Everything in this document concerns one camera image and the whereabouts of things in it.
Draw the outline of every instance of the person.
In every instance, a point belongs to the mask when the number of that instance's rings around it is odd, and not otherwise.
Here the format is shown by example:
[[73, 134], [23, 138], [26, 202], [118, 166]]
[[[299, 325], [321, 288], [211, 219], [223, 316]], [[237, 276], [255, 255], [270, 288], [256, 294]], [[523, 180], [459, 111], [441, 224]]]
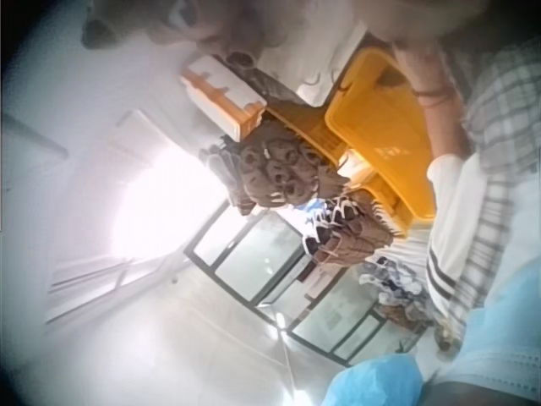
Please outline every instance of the person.
[[411, 355], [364, 361], [333, 379], [322, 406], [533, 406], [541, 404], [540, 374], [541, 257], [471, 312], [446, 371], [423, 383]]
[[358, 3], [424, 110], [436, 201], [427, 281], [462, 340], [469, 312], [541, 252], [541, 32], [513, 9], [524, 1]]

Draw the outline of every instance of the hand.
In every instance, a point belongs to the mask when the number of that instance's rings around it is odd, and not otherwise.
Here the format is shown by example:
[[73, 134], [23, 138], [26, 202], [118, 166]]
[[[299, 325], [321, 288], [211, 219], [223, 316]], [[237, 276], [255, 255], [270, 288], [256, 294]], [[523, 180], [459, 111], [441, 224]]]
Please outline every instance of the hand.
[[435, 44], [395, 47], [395, 56], [415, 91], [440, 91], [449, 87], [449, 78]]

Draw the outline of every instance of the blue plastic bag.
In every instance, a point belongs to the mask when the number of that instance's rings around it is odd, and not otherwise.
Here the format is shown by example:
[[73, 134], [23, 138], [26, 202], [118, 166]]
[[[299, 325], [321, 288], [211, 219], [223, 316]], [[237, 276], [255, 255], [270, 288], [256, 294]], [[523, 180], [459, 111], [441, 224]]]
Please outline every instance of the blue plastic bag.
[[322, 406], [415, 406], [423, 377], [408, 354], [387, 355], [342, 371]]

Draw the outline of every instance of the person's arm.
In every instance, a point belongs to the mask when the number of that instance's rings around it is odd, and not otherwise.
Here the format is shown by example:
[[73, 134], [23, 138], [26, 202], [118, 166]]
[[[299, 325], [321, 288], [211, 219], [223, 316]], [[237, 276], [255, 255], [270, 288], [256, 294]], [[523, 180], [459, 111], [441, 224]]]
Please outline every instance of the person's arm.
[[395, 54], [402, 72], [418, 93], [434, 159], [447, 154], [466, 157], [468, 147], [461, 126], [461, 107], [436, 47], [401, 47]]

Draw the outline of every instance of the plaid shirt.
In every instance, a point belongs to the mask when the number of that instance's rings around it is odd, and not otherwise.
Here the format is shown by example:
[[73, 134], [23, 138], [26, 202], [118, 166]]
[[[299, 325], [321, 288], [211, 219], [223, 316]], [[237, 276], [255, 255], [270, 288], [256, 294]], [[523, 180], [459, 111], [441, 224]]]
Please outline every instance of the plaid shirt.
[[454, 59], [448, 67], [466, 104], [464, 129], [489, 176], [477, 232], [449, 301], [448, 327], [462, 339], [469, 312], [483, 305], [500, 265], [516, 176], [539, 165], [541, 39], [495, 55], [447, 57]]

